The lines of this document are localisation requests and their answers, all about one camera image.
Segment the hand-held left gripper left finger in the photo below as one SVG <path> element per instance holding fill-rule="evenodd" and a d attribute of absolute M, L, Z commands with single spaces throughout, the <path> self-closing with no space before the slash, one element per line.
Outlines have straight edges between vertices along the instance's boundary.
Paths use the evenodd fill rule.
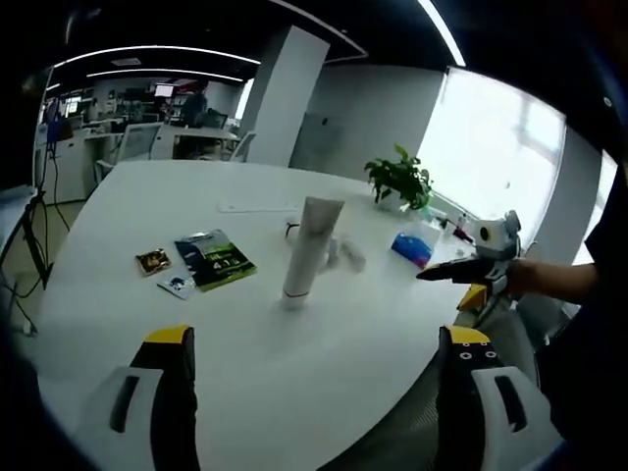
<path fill-rule="evenodd" d="M 84 404 L 74 439 L 99 470 L 197 470 L 194 329 L 151 333 Z"/>

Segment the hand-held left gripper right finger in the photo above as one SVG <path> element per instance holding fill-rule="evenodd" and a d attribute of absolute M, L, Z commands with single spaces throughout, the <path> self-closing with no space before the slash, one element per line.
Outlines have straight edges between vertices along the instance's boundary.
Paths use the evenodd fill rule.
<path fill-rule="evenodd" d="M 550 403 L 490 339 L 440 328 L 438 470 L 534 470 L 562 443 Z"/>

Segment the person's right hand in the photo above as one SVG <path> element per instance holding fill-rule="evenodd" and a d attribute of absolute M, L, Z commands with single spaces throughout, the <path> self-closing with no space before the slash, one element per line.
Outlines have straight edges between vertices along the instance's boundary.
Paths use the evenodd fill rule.
<path fill-rule="evenodd" d="M 505 292 L 512 296 L 536 293 L 539 285 L 539 263 L 517 258 L 510 262 L 507 269 Z"/>

